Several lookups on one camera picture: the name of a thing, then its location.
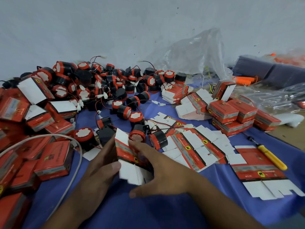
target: white cable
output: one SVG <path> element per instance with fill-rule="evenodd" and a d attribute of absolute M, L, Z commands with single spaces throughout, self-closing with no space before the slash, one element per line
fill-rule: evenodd
<path fill-rule="evenodd" d="M 24 142 L 27 142 L 27 141 L 32 140 L 32 139 L 35 139 L 35 138 L 46 137 L 46 136 L 61 136 L 61 137 L 68 138 L 68 139 L 70 139 L 70 140 L 72 140 L 72 141 L 75 141 L 75 142 L 77 143 L 77 145 L 79 146 L 79 154 L 80 154 L 78 166 L 77 166 L 77 168 L 76 168 L 76 170 L 75 170 L 75 172 L 74 172 L 74 175 L 73 175 L 73 177 L 72 177 L 72 179 L 71 179 L 71 181 L 70 181 L 68 187 L 66 188 L 65 192 L 63 193 L 63 196 L 61 196 L 61 198 L 60 198 L 58 204 L 56 205 L 56 207 L 54 208 L 54 210 L 52 211 L 52 213 L 51 213 L 50 216 L 48 217 L 48 219 L 49 219 L 49 218 L 51 217 L 51 215 L 52 215 L 52 214 L 58 209 L 58 207 L 60 206 L 61 202 L 63 201 L 64 197 L 66 196 L 68 190 L 70 189 L 70 187 L 71 187 L 71 185 L 72 185 L 72 183 L 73 183 L 73 181 L 74 181 L 74 179 L 75 179 L 75 177 L 76 177 L 76 175 L 77 175 L 77 173 L 78 173 L 79 167 L 81 166 L 81 160 L 82 160 L 82 158 L 83 158 L 83 150 L 82 150 L 82 148 L 81 148 L 80 143 L 79 143 L 77 140 L 75 140 L 74 138 L 72 138 L 72 137 L 69 137 L 69 136 L 66 136 L 66 135 L 61 135 L 61 134 L 45 134 L 45 135 L 38 135 L 38 136 L 34 136 L 34 137 L 30 137 L 30 138 L 24 139 L 23 141 L 20 141 L 20 142 L 18 142 L 17 144 L 14 144 L 14 145 L 10 146 L 9 148 L 7 148 L 6 150 L 4 150 L 4 151 L 0 154 L 0 158 L 1 158 L 5 153 L 7 153 L 7 152 L 10 151 L 11 149 L 14 149 L 14 148 L 16 148 L 17 146 L 23 144 Z"/>

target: hand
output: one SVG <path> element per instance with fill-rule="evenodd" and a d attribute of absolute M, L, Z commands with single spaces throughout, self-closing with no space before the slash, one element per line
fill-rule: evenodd
<path fill-rule="evenodd" d="M 154 168 L 154 179 L 130 191 L 129 197 L 145 197 L 155 194 L 172 195 L 189 192 L 190 180 L 198 175 L 195 171 L 175 162 L 145 143 L 128 141 L 135 153 L 142 153 Z"/>
<path fill-rule="evenodd" d="M 89 163 L 83 177 L 64 204 L 68 204 L 81 221 L 88 219 L 101 204 L 120 168 L 113 136 Z"/>

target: yellow circular logo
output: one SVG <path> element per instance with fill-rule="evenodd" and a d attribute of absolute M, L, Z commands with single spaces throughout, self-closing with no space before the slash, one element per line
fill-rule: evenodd
<path fill-rule="evenodd" d="M 262 178 L 264 178 L 264 177 L 265 177 L 265 174 L 264 174 L 263 172 L 258 171 L 257 173 L 258 173 L 258 175 L 259 175 L 259 176 L 261 176 Z"/>

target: person's right hand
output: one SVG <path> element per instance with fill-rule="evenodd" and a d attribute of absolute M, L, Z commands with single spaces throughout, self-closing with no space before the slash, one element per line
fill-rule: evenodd
<path fill-rule="evenodd" d="M 159 153 L 148 144 L 128 141 L 129 147 L 136 153 L 144 155 L 154 168 L 154 179 L 147 184 L 132 189 L 131 198 L 162 194 L 173 195 L 189 192 L 191 180 L 197 173 L 166 155 Z"/>

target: forearm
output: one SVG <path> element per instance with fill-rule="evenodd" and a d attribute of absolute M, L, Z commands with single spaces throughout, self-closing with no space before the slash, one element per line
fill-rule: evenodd
<path fill-rule="evenodd" d="M 45 222 L 41 229 L 76 229 L 84 221 L 81 215 L 77 215 L 70 204 L 70 198 Z"/>
<path fill-rule="evenodd" d="M 263 228 L 252 216 L 221 193 L 205 177 L 194 173 L 189 180 L 188 193 L 212 227 Z"/>

